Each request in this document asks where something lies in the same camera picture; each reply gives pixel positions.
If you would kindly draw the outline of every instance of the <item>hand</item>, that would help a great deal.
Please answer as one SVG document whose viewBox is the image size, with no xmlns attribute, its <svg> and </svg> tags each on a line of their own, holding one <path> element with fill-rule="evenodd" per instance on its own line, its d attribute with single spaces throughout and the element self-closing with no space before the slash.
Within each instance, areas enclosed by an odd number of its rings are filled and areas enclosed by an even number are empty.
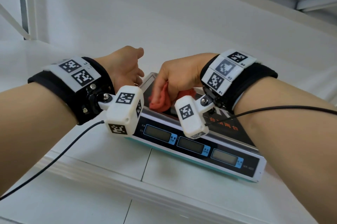
<svg viewBox="0 0 337 224">
<path fill-rule="evenodd" d="M 96 58 L 110 75 L 115 92 L 124 85 L 140 85 L 144 72 L 138 68 L 138 59 L 144 55 L 143 48 L 125 46 L 112 54 Z"/>
<path fill-rule="evenodd" d="M 217 54 L 203 53 L 163 63 L 152 89 L 152 103 L 157 103 L 165 83 L 168 81 L 168 93 L 171 101 L 177 98 L 179 91 L 193 87 L 202 87 L 200 72 L 202 68 Z"/>
</svg>

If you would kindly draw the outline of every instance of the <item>black cable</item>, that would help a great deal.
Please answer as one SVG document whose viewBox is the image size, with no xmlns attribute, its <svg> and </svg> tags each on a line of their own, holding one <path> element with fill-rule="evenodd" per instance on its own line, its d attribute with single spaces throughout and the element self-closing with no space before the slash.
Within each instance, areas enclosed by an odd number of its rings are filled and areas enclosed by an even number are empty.
<svg viewBox="0 0 337 224">
<path fill-rule="evenodd" d="M 214 123 L 224 122 L 224 121 L 227 121 L 227 120 L 230 120 L 230 119 L 234 119 L 234 118 L 241 117 L 241 116 L 251 114 L 251 113 L 255 113 L 255 112 L 266 111 L 266 110 L 275 110 L 275 109 L 307 109 L 307 110 L 315 110 L 315 111 L 321 111 L 321 112 L 337 115 L 337 111 L 335 111 L 335 110 L 312 107 L 312 106 L 297 106 L 297 105 L 294 105 L 294 106 L 274 106 L 274 107 L 267 107 L 267 108 L 249 110 L 249 111 L 243 112 L 241 114 L 234 115 L 232 117 L 228 117 L 228 118 L 225 118 L 225 119 L 222 119 L 222 120 L 217 120 L 216 122 L 205 124 L 205 126 L 209 126 L 209 125 L 214 124 Z"/>
<path fill-rule="evenodd" d="M 96 125 L 99 124 L 103 124 L 104 121 L 99 121 L 95 124 L 93 124 L 92 126 L 90 126 L 89 128 L 85 129 L 84 132 L 82 132 L 65 150 L 62 151 L 61 154 L 59 154 L 57 156 L 57 158 L 55 158 L 52 162 L 50 162 L 46 167 L 44 167 L 41 171 L 39 171 L 37 174 L 35 174 L 33 177 L 31 177 L 30 179 L 28 179 L 27 181 L 25 181 L 23 184 L 17 186 L 16 188 L 14 188 L 13 190 L 11 190 L 10 192 L 8 192 L 7 194 L 3 195 L 2 197 L 0 197 L 0 201 L 5 199 L 6 197 L 10 196 L 11 194 L 13 194 L 14 192 L 18 191 L 20 188 L 22 188 L 23 186 L 27 185 L 28 183 L 30 183 L 33 179 L 35 179 L 37 176 L 39 176 L 41 173 L 43 173 L 44 171 L 46 171 L 49 167 L 51 167 L 53 165 L 53 163 L 55 163 L 58 159 L 60 159 L 61 156 L 63 156 L 65 154 L 65 152 L 67 152 L 72 145 L 75 144 L 76 141 L 78 141 L 78 139 L 80 137 L 82 137 L 87 131 L 89 131 L 91 128 L 95 127 Z"/>
</svg>

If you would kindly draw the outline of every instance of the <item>electronic scale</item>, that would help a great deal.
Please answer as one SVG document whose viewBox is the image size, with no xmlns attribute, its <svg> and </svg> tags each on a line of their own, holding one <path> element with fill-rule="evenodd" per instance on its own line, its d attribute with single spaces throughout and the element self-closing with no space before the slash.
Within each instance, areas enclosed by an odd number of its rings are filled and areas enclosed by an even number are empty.
<svg viewBox="0 0 337 224">
<path fill-rule="evenodd" d="M 236 176 L 247 181 L 259 182 L 266 160 L 250 140 L 239 121 L 234 118 L 219 124 L 209 125 L 210 132 L 198 139 L 188 139 L 180 125 L 174 107 L 164 113 L 149 109 L 148 98 L 157 73 L 150 73 L 140 88 L 144 95 L 144 107 L 133 140 L 183 158 L 195 164 Z M 198 90 L 195 99 L 204 95 Z M 216 113 L 203 114 L 207 123 L 230 117 L 217 109 Z"/>
</svg>

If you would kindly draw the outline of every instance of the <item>wristband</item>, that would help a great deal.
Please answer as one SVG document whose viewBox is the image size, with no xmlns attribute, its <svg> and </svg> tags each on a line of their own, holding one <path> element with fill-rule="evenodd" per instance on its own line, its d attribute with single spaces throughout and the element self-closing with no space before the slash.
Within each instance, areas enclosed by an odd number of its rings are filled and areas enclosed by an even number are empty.
<svg viewBox="0 0 337 224">
<path fill-rule="evenodd" d="M 102 111 L 99 101 L 108 102 L 104 94 L 115 94 L 107 71 L 88 57 L 74 57 L 53 63 L 28 79 L 36 82 L 61 98 L 82 125 Z"/>
<path fill-rule="evenodd" d="M 200 73 L 205 94 L 217 107 L 225 107 L 231 114 L 243 92 L 264 77 L 277 78 L 278 74 L 256 62 L 256 58 L 236 50 L 213 57 Z"/>
</svg>

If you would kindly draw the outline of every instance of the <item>forearm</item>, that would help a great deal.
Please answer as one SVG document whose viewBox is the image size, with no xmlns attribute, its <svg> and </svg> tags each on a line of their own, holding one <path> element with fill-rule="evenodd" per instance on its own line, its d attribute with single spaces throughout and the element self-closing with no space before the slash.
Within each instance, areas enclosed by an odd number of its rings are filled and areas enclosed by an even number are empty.
<svg viewBox="0 0 337 224">
<path fill-rule="evenodd" d="M 243 94 L 234 112 L 280 105 L 336 110 L 312 94 L 268 77 Z M 310 110 L 270 110 L 239 121 L 314 218 L 320 223 L 337 222 L 337 117 Z"/>
<path fill-rule="evenodd" d="M 51 91 L 31 83 L 0 93 L 0 195 L 36 164 L 77 120 Z"/>
</svg>

